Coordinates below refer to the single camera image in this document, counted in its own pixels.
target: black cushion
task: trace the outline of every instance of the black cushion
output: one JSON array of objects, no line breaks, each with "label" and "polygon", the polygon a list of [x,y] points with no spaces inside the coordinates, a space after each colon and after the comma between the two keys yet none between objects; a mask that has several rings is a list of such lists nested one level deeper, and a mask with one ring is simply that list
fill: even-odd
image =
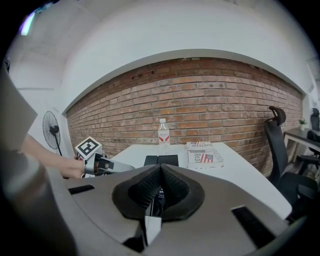
[{"label": "black cushion", "polygon": [[317,182],[311,178],[286,172],[280,179],[277,189],[293,205],[298,200],[298,185],[317,190]]}]

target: black chair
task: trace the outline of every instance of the black chair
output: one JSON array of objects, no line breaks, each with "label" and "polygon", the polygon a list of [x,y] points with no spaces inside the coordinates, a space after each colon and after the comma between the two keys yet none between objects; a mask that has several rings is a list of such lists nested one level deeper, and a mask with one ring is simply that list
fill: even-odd
[{"label": "black chair", "polygon": [[[306,137],[311,141],[320,143],[320,136],[316,135],[312,130],[308,131]],[[298,157],[298,159],[303,162],[301,169],[298,173],[299,175],[303,175],[305,173],[306,169],[308,168],[308,165],[315,165],[317,169],[319,168],[320,152],[310,147],[309,149],[313,152],[314,155],[300,155]]]},{"label": "black chair", "polygon": [[302,185],[312,191],[317,191],[317,182],[292,172],[283,174],[288,163],[288,153],[280,125],[286,121],[286,114],[278,107],[270,106],[269,109],[274,114],[273,118],[269,118],[264,122],[264,130],[270,145],[273,161],[269,181],[293,206],[299,199],[298,186]]},{"label": "black chair", "polygon": [[311,129],[320,132],[320,118],[319,110],[317,108],[312,108],[312,115],[310,116]]},{"label": "black chair", "polygon": [[[320,118],[319,118],[319,110],[317,108],[312,108],[312,115],[310,116],[311,128],[314,131],[320,132]],[[320,143],[320,137],[316,135],[312,130],[308,131],[306,137],[314,142]],[[299,171],[299,175],[303,175],[308,168],[308,165],[315,165],[318,169],[320,165],[320,152],[309,147],[309,150],[313,153],[311,155],[300,155],[298,159],[303,162],[301,169]]]}]

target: fan grille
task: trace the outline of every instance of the fan grille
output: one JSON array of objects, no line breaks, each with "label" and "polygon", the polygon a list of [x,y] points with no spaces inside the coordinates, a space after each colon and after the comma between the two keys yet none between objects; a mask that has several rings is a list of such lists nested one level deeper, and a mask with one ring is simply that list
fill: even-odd
[{"label": "fan grille", "polygon": [[51,111],[47,111],[43,116],[42,130],[45,141],[48,143],[50,148],[56,150],[60,145],[60,132],[57,119]]}]

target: white arched wall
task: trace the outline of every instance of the white arched wall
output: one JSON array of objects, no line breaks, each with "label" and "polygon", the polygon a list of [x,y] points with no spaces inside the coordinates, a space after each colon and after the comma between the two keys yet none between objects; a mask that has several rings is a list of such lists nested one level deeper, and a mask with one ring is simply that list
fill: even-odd
[{"label": "white arched wall", "polygon": [[[270,2],[257,9],[225,1],[192,0],[140,1],[127,6],[105,19],[69,57],[60,111],[123,72],[186,57],[220,57],[253,64],[306,94],[312,84],[306,60],[316,53],[294,20],[288,21],[290,16]],[[275,11],[286,15],[279,17],[278,24],[274,16],[268,16]]]}]

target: black rectangular slot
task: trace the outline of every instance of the black rectangular slot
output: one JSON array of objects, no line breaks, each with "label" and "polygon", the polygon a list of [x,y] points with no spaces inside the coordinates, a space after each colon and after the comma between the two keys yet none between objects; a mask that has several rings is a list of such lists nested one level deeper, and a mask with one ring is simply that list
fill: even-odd
[{"label": "black rectangular slot", "polygon": [[231,211],[258,248],[275,239],[275,236],[247,207],[242,206]]},{"label": "black rectangular slot", "polygon": [[75,195],[75,194],[79,194],[79,193],[86,192],[93,189],[95,189],[95,187],[92,185],[83,185],[83,186],[69,188],[69,192],[71,195]]}]

